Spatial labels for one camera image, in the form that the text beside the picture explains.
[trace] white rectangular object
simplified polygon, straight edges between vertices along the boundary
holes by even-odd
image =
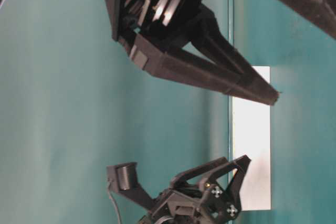
[[[270,67],[254,67],[270,82]],[[233,98],[233,158],[252,162],[240,191],[243,211],[271,209],[270,106]]]

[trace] teal backdrop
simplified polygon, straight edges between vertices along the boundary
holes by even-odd
[[[335,41],[277,0],[205,0],[282,92],[271,109],[272,211],[236,223],[335,223]],[[104,0],[8,0],[0,12],[0,223],[116,223],[107,165],[155,197],[229,156],[230,102],[154,79],[111,41]],[[124,223],[144,210],[117,197]]]
[[[205,0],[228,34],[228,0]],[[153,79],[111,40],[104,0],[7,0],[0,12],[0,223],[117,223],[107,165],[151,196],[228,155],[228,99]],[[145,211],[117,197],[124,223]]]

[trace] gray cable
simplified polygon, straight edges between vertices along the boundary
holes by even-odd
[[[0,9],[1,9],[1,7],[4,5],[5,1],[6,1],[6,0],[0,0]]]
[[[116,211],[116,214],[117,214],[117,217],[118,217],[118,224],[122,224],[121,222],[121,215],[120,215],[120,211],[119,211],[119,208],[118,208],[118,205],[117,205],[117,202],[116,200],[114,199],[114,197],[112,196],[111,192],[110,192],[110,186],[111,186],[111,182],[108,182],[107,184],[107,194],[109,196],[109,199],[111,200],[113,206],[114,206],[114,209]]]

